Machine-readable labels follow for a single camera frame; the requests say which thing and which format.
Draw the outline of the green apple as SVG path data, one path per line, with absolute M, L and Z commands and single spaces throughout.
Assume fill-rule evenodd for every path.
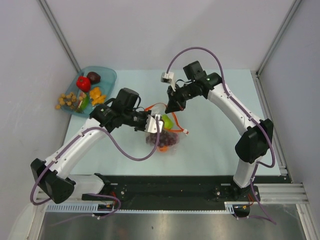
M 166 130 L 171 130 L 174 126 L 172 120 L 166 114 L 163 114 L 161 117 L 163 121 L 163 128 Z

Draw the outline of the clear zip top bag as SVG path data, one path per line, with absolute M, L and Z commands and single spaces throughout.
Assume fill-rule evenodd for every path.
M 155 104 L 147 107 L 145 109 L 145 111 L 146 112 L 151 111 L 152 114 L 161 114 L 161 116 L 167 115 L 172 120 L 172 122 L 174 124 L 173 128 L 172 129 L 165 129 L 164 125 L 163 125 L 162 131 L 178 134 L 178 137 L 179 137 L 178 143 L 173 146 L 168 146 L 168 151 L 160 152 L 160 153 L 170 153 L 170 152 L 173 153 L 177 149 L 177 146 L 178 146 L 180 140 L 182 140 L 183 138 L 185 138 L 186 136 L 189 135 L 189 131 L 179 124 L 177 115 L 174 112 L 165 114 L 166 107 L 167 107 L 167 105 L 165 103 L 158 102 L 158 103 L 155 103 Z

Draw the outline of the purple grape bunch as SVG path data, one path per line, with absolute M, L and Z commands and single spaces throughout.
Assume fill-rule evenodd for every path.
M 157 133 L 150 133 L 146 136 L 147 144 L 154 145 L 157 141 Z M 179 141 L 179 135 L 174 132 L 162 131 L 159 135 L 158 147 L 174 146 Z

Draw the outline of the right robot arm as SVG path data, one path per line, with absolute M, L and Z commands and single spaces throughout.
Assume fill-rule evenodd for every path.
M 190 81 L 183 86 L 176 84 L 173 72 L 161 75 L 161 82 L 170 85 L 165 113 L 183 111 L 188 100 L 202 96 L 227 116 L 240 135 L 235 145 L 239 162 L 233 176 L 235 185 L 230 188 L 230 194 L 235 200 L 242 201 L 249 194 L 247 186 L 253 181 L 255 164 L 270 149 L 274 125 L 270 119 L 262 120 L 251 113 L 232 95 L 218 73 L 207 74 L 198 61 L 188 64 L 183 71 Z

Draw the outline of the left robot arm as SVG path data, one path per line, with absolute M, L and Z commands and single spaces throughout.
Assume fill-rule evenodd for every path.
M 139 99 L 134 90 L 122 88 L 115 98 L 96 106 L 67 144 L 45 160 L 36 158 L 31 163 L 34 187 L 39 187 L 56 204 L 66 201 L 73 192 L 107 199 L 111 193 L 110 182 L 101 174 L 70 177 L 70 172 L 99 140 L 110 137 L 111 132 L 122 125 L 133 127 L 135 131 L 155 133 L 156 139 L 160 139 L 161 116 L 153 115 L 150 110 L 138 111 L 135 104 Z

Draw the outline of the orange yellow fruit cluster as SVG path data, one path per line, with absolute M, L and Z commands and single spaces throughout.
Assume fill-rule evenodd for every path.
M 89 97 L 91 99 L 91 105 L 95 106 L 98 104 L 103 104 L 106 99 L 106 95 L 102 94 L 100 88 L 94 87 L 90 92 L 89 92 Z

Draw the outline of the teal plastic basket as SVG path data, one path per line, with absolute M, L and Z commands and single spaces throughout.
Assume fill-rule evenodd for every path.
M 114 89 L 117 79 L 117 73 L 113 69 L 102 66 L 87 66 L 83 68 L 72 80 L 68 89 L 65 91 L 65 95 L 74 93 L 77 98 L 79 96 L 83 96 L 83 92 L 76 86 L 76 82 L 80 76 L 86 77 L 89 72 L 95 72 L 100 75 L 100 82 L 94 84 L 92 88 L 99 87 L 102 95 L 106 95 L 107 100 Z M 86 99 L 82 103 L 80 103 L 79 101 L 73 102 L 72 104 L 74 108 L 71 108 L 70 106 L 65 104 L 61 106 L 61 110 L 78 117 L 88 118 L 95 106 L 92 105 L 92 99 L 90 98 L 89 93 L 86 93 L 86 96 Z

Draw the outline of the green pear slice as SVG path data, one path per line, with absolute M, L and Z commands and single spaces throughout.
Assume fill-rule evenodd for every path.
M 82 113 L 86 107 L 88 106 L 90 101 L 89 96 L 87 95 L 87 93 L 80 91 L 78 96 L 77 96 L 77 108 L 76 110 L 80 113 Z

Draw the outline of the dark maroon fruit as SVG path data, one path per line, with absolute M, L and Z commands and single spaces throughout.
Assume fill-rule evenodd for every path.
M 94 71 L 90 71 L 86 77 L 89 79 L 92 85 L 96 85 L 101 81 L 101 76 Z

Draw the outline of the red bell pepper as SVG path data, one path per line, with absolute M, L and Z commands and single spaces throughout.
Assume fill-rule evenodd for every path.
M 91 82 L 89 78 L 85 76 L 79 76 L 76 81 L 76 86 L 79 90 L 88 93 L 91 90 Z

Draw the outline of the yellow grape bunch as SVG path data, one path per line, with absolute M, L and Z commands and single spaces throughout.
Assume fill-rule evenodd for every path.
M 76 109 L 77 97 L 73 92 L 68 94 L 62 93 L 57 100 L 58 104 L 54 107 L 56 110 L 66 107 L 69 110 Z

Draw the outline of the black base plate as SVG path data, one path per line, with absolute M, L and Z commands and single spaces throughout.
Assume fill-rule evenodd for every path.
M 66 200 L 102 201 L 104 195 L 120 200 L 121 210 L 204 212 L 225 209 L 226 203 L 246 204 L 262 199 L 268 188 L 288 184 L 280 177 L 259 176 L 253 187 L 239 188 L 227 176 L 73 175 L 58 180 L 49 191 L 61 204 Z

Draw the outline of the aluminium rail frame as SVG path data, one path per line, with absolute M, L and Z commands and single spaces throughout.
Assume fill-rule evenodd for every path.
M 230 184 L 108 184 L 99 193 L 88 193 L 86 189 L 75 189 L 73 193 L 49 197 L 44 191 L 34 196 L 38 203 L 49 199 L 56 204 L 67 200 L 97 201 L 103 195 L 117 197 L 121 202 L 128 202 L 135 197 L 156 197 L 163 199 L 196 198 L 214 202 L 246 202 L 257 199 L 263 202 L 303 202 L 307 200 L 301 184 L 258 184 L 253 187 L 237 189 Z

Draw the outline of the left corner aluminium post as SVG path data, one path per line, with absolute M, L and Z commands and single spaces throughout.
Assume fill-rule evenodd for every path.
M 73 66 L 74 70 L 78 73 L 81 70 L 81 67 L 65 37 L 50 5 L 46 0 L 36 0 L 40 9 L 42 10 L 44 16 L 46 17 L 50 27 L 52 28 L 54 34 L 56 35 L 62 49 L 64 50 L 67 58 L 69 59 L 71 65 Z

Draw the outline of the corner aluminium post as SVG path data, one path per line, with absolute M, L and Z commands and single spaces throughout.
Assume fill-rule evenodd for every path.
M 286 13 L 279 29 L 277 30 L 270 46 L 267 49 L 267 52 L 265 53 L 261 63 L 259 64 L 257 70 L 255 71 L 255 75 L 257 77 L 260 77 L 260 75 L 262 74 L 264 68 L 266 67 L 267 63 L 269 62 L 269 60 L 271 59 L 272 55 L 274 54 L 276 48 L 278 47 L 278 45 L 280 44 L 284 34 L 286 33 L 288 27 L 290 26 L 293 18 L 296 15 L 296 12 L 298 11 L 300 5 L 303 3 L 303 0 L 294 0 L 288 10 L 288 12 Z
M 50 27 L 52 28 L 54 34 L 56 35 L 62 49 L 64 50 L 67 58 L 69 59 L 71 65 L 73 66 L 74 70 L 78 73 L 81 70 L 81 67 L 65 37 L 50 5 L 46 0 L 36 0 L 40 9 L 42 10 L 44 16 L 46 17 Z

